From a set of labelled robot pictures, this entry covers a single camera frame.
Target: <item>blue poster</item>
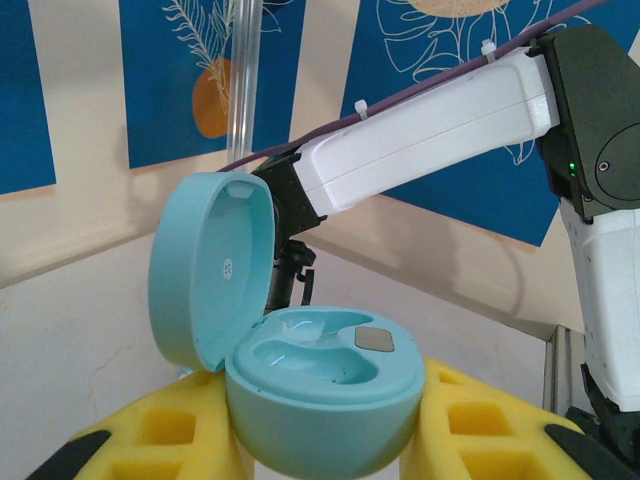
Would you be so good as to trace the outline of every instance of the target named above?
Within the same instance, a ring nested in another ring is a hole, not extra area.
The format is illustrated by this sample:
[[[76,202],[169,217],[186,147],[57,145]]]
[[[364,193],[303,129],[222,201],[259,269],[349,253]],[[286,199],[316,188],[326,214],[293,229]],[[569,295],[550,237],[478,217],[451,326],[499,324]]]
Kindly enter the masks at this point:
[[[226,148],[233,0],[120,0],[129,165]],[[265,1],[253,148],[289,139],[305,0]]]
[[[359,99],[377,102],[466,62],[480,55],[484,39],[501,45],[573,3],[363,0],[341,113],[353,113]],[[614,0],[568,25],[586,22],[606,28],[628,51],[640,28],[640,3]],[[542,244],[557,209],[533,142],[480,155],[387,195],[536,246]]]
[[[27,0],[0,2],[0,195],[56,183]]]

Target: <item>yellow foam holder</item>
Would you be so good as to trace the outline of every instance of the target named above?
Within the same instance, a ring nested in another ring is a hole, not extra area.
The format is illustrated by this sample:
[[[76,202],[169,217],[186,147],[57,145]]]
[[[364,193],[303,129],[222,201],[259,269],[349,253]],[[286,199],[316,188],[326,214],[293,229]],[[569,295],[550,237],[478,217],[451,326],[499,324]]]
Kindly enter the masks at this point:
[[[79,432],[111,437],[77,480],[248,480],[253,459],[235,441],[224,372],[195,372]]]
[[[437,360],[412,444],[400,459],[403,480],[582,480],[590,477],[549,437],[569,420],[492,388]]]
[[[425,359],[427,384],[403,480],[579,480],[589,476],[544,432],[570,421]],[[111,437],[77,480],[246,480],[253,459],[229,422],[224,372],[196,372],[78,432]]]

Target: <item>white wall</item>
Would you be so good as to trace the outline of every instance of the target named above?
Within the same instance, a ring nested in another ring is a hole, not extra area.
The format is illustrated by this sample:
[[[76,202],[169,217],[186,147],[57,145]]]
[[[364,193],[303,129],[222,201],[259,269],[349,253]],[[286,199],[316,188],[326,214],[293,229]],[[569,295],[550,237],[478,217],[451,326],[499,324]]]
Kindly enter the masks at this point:
[[[358,5],[307,2],[292,137],[339,115]],[[129,171],[118,1],[30,7],[58,185],[0,197],[0,286],[152,231],[180,179],[215,170],[226,155]],[[557,323],[582,330],[559,218],[536,250],[376,197],[305,238],[539,336]]]
[[[357,12],[357,1],[307,2],[292,137],[339,115]],[[640,60],[640,36],[632,51]],[[375,197],[304,238],[540,337],[550,336],[559,323],[583,331],[571,251],[559,215],[542,247],[535,249]]]
[[[226,156],[132,173],[118,1],[29,4],[58,183],[0,196],[0,286],[152,231],[180,179]]]

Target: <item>case lid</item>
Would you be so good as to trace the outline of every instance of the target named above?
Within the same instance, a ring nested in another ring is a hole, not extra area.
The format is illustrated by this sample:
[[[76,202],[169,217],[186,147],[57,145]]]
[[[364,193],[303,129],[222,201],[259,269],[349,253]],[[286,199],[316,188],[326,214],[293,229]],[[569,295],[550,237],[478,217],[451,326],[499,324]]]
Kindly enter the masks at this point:
[[[149,315],[172,363],[216,372],[263,316],[273,269],[267,184],[248,173],[185,178],[162,213],[149,266]]]

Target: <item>white cable tie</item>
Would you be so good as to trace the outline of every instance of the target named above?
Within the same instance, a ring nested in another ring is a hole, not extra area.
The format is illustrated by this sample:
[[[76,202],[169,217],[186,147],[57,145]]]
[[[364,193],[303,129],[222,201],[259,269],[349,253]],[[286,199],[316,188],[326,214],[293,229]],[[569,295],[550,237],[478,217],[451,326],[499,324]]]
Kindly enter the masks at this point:
[[[358,112],[358,114],[360,115],[360,119],[361,120],[366,120],[367,117],[367,109],[369,108],[369,106],[367,105],[367,102],[365,102],[364,100],[358,100],[355,104],[356,107],[356,112]]]
[[[496,54],[494,53],[496,51],[496,44],[493,43],[491,40],[489,39],[483,40],[480,51],[482,52],[482,55],[487,57],[487,61],[489,63],[493,63],[496,61]]]

